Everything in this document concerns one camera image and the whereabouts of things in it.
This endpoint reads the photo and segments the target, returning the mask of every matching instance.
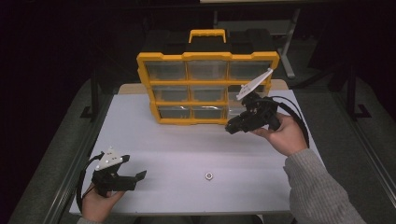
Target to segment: metal rail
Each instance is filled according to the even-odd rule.
[[[94,122],[87,128],[83,141],[81,142],[78,153],[70,164],[70,168],[66,173],[64,181],[56,191],[53,202],[50,206],[48,213],[43,221],[45,224],[58,223],[62,217],[64,208],[67,205],[69,198],[75,191],[75,186],[78,182],[78,175],[83,168],[85,162],[88,160],[92,146],[95,143],[96,136],[99,134],[103,122],[106,117],[107,110],[113,99],[113,95],[104,95],[101,100],[101,108]]]
[[[372,168],[375,172],[376,177],[378,178],[379,182],[381,183],[382,187],[384,188],[385,192],[388,194],[390,201],[392,202],[393,206],[396,208],[396,185],[393,179],[390,177],[387,169],[385,168],[382,161],[379,159],[378,155],[375,152],[374,147],[370,143],[369,139],[367,139],[366,135],[364,134],[361,126],[357,121],[354,121],[345,110],[345,103],[343,102],[342,97],[339,93],[334,93],[332,95],[336,104],[341,108],[340,111],[342,112],[343,117],[348,122],[349,126],[352,128],[354,133],[356,134],[359,141],[364,148],[365,153],[368,156],[369,163],[372,165]]]

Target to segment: human hand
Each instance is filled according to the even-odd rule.
[[[104,222],[110,215],[114,204],[119,201],[124,193],[125,191],[119,191],[115,194],[108,192],[105,198],[99,195],[94,184],[91,184],[82,200],[82,216],[89,221]]]
[[[276,131],[259,128],[252,133],[261,136],[274,147],[279,153],[290,156],[307,148],[303,132],[297,122],[291,116],[277,113],[280,127]]]

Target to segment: white tabletop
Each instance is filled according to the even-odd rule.
[[[270,91],[270,95],[297,104],[292,91]],[[318,154],[310,138],[311,148]],[[290,186],[283,171],[286,157],[265,139],[252,133],[229,134],[217,124],[158,124],[146,94],[114,96],[92,155],[109,147],[131,155],[119,175],[148,171],[136,189],[115,205],[113,213],[214,215],[290,210]],[[95,165],[87,170],[83,191]],[[206,173],[213,174],[213,179],[205,179]],[[70,212],[79,213],[76,201]]]

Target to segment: sweater sleeve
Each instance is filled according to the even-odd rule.
[[[290,211],[300,223],[365,223],[347,192],[326,171],[318,156],[305,149],[289,156]]]
[[[89,220],[87,220],[87,219],[81,217],[81,218],[78,220],[77,224],[102,224],[102,222],[89,221]]]

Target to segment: hex nut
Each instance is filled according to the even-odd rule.
[[[205,178],[206,178],[207,180],[213,179],[212,173],[207,173],[207,174],[205,175]]]

